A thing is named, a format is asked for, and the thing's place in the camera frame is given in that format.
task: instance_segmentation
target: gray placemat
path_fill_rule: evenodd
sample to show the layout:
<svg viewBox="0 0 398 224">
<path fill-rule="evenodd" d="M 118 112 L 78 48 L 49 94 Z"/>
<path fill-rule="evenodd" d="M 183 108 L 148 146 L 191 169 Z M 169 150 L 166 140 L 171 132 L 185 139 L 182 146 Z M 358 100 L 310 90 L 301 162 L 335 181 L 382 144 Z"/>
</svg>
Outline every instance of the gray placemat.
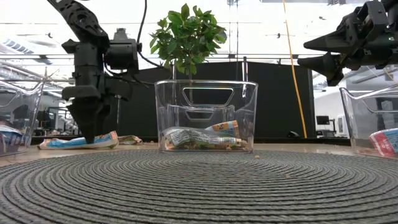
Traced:
<svg viewBox="0 0 398 224">
<path fill-rule="evenodd" d="M 1 167 L 0 191 L 7 224 L 398 223 L 398 162 L 330 154 L 92 153 Z"/>
</svg>

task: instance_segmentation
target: clear plastic bin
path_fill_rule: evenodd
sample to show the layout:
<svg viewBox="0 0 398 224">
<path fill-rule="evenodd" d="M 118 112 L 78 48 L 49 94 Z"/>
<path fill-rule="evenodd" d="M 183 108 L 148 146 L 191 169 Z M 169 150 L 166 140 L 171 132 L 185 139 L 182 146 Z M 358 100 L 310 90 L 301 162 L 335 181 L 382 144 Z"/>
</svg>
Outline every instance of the clear plastic bin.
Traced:
<svg viewBox="0 0 398 224">
<path fill-rule="evenodd" d="M 28 89 L 0 81 L 0 156 L 29 148 L 43 86 Z"/>
<path fill-rule="evenodd" d="M 159 149 L 251 152 L 257 88 L 253 82 L 157 82 Z"/>
<path fill-rule="evenodd" d="M 353 151 L 398 158 L 398 85 L 365 94 L 340 92 Z"/>
</svg>

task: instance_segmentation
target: food packaging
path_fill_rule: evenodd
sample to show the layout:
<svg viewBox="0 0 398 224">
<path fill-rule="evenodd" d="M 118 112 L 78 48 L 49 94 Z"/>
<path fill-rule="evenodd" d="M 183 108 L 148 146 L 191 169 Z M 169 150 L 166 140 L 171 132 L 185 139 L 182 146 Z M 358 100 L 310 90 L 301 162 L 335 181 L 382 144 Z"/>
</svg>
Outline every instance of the food packaging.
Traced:
<svg viewBox="0 0 398 224">
<path fill-rule="evenodd" d="M 75 138 L 72 140 L 61 140 L 57 138 L 45 139 L 44 142 L 38 145 L 39 149 L 99 149 L 99 148 L 114 148 L 119 144 L 118 135 L 116 131 L 109 134 L 97 136 L 94 138 L 93 144 L 87 144 L 84 138 Z"/>
<path fill-rule="evenodd" d="M 208 131 L 215 131 L 219 133 L 226 134 L 232 137 L 239 137 L 239 127 L 237 121 L 228 121 L 220 124 L 212 125 L 206 128 Z"/>
<path fill-rule="evenodd" d="M 244 149 L 246 141 L 222 132 L 197 128 L 169 128 L 165 130 L 165 148 L 174 149 Z"/>
<path fill-rule="evenodd" d="M 22 144 L 23 134 L 17 129 L 6 125 L 0 125 L 0 154 L 16 152 Z"/>
<path fill-rule="evenodd" d="M 137 136 L 119 136 L 119 145 L 123 146 L 132 146 L 136 144 L 141 144 L 142 140 Z"/>
<path fill-rule="evenodd" d="M 369 139 L 380 156 L 398 154 L 398 128 L 378 131 L 371 134 Z"/>
</svg>

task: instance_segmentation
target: green leaves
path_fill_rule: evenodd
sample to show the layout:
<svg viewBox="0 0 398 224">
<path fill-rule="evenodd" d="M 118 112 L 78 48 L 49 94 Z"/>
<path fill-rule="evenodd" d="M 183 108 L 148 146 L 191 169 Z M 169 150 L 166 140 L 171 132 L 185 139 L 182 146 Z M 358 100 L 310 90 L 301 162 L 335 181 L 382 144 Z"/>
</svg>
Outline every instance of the green leaves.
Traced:
<svg viewBox="0 0 398 224">
<path fill-rule="evenodd" d="M 150 49 L 150 53 L 153 54 L 156 52 L 157 49 L 159 49 L 159 45 L 155 45 L 153 48 Z"/>
<path fill-rule="evenodd" d="M 157 22 L 157 25 L 159 25 L 161 28 L 166 28 L 167 27 L 167 19 L 161 19 L 159 22 Z"/>
<path fill-rule="evenodd" d="M 217 42 L 219 42 L 219 43 L 225 43 L 225 39 L 224 39 L 224 37 L 222 37 L 221 35 L 219 35 L 219 34 L 217 34 L 216 35 L 216 40 L 217 40 Z"/>
<path fill-rule="evenodd" d="M 188 7 L 187 3 L 185 3 L 181 7 L 181 18 L 182 18 L 182 21 L 186 21 L 188 19 L 188 16 L 189 16 L 189 7 Z"/>
<path fill-rule="evenodd" d="M 196 16 L 200 17 L 203 15 L 202 11 L 198 9 L 198 6 L 193 7 L 193 12 L 195 13 Z"/>
<path fill-rule="evenodd" d="M 149 44 L 151 53 L 158 51 L 164 60 L 164 67 L 173 63 L 179 72 L 190 77 L 197 73 L 196 64 L 203 63 L 211 53 L 217 54 L 217 43 L 225 43 L 227 37 L 220 35 L 225 29 L 217 25 L 211 11 L 203 13 L 197 6 L 192 9 L 192 16 L 187 4 L 181 12 L 169 11 L 157 23 L 160 29 L 150 35 L 153 39 Z"/>
<path fill-rule="evenodd" d="M 192 75 L 195 75 L 197 73 L 197 67 L 195 65 L 190 65 L 189 70 L 191 71 Z"/>
<path fill-rule="evenodd" d="M 195 63 L 202 63 L 205 60 L 204 57 L 201 57 L 199 55 L 193 56 L 192 61 Z"/>
<path fill-rule="evenodd" d="M 150 47 L 150 48 L 152 48 L 152 47 L 154 46 L 156 40 L 157 40 L 157 37 L 155 37 L 155 38 L 153 38 L 153 39 L 151 40 L 151 42 L 149 43 L 149 47 Z"/>
<path fill-rule="evenodd" d="M 170 41 L 169 45 L 167 46 L 167 53 L 171 54 L 176 47 L 177 47 L 177 42 L 175 40 Z"/>
<path fill-rule="evenodd" d="M 182 26 L 182 17 L 181 17 L 181 13 L 179 12 L 175 12 L 175 11 L 170 11 L 169 12 L 169 16 L 167 16 L 167 18 L 169 18 L 169 20 L 177 25 L 177 26 Z"/>
</svg>

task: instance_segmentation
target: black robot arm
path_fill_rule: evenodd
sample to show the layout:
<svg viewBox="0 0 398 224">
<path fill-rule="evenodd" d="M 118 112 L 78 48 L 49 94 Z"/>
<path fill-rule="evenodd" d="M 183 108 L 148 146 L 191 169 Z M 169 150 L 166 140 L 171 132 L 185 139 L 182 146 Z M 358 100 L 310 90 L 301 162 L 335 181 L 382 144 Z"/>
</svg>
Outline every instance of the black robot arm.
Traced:
<svg viewBox="0 0 398 224">
<path fill-rule="evenodd" d="M 97 17 L 84 5 L 75 0 L 48 0 L 62 15 L 80 42 L 88 42 L 107 49 L 109 37 L 101 28 Z"/>
<path fill-rule="evenodd" d="M 111 111 L 110 99 L 132 97 L 134 75 L 139 72 L 141 45 L 118 29 L 113 40 L 101 28 L 96 16 L 74 0 L 47 0 L 65 19 L 79 42 L 68 40 L 62 47 L 74 54 L 75 86 L 62 90 L 62 98 L 73 98 L 67 106 L 87 143 L 103 133 L 103 123 Z M 104 67 L 127 70 L 109 75 Z"/>
<path fill-rule="evenodd" d="M 326 76 L 329 86 L 340 82 L 345 67 L 358 70 L 363 65 L 375 65 L 383 69 L 396 64 L 398 3 L 368 1 L 345 16 L 336 31 L 306 42 L 304 47 L 327 52 L 321 57 L 300 58 L 297 63 Z"/>
</svg>

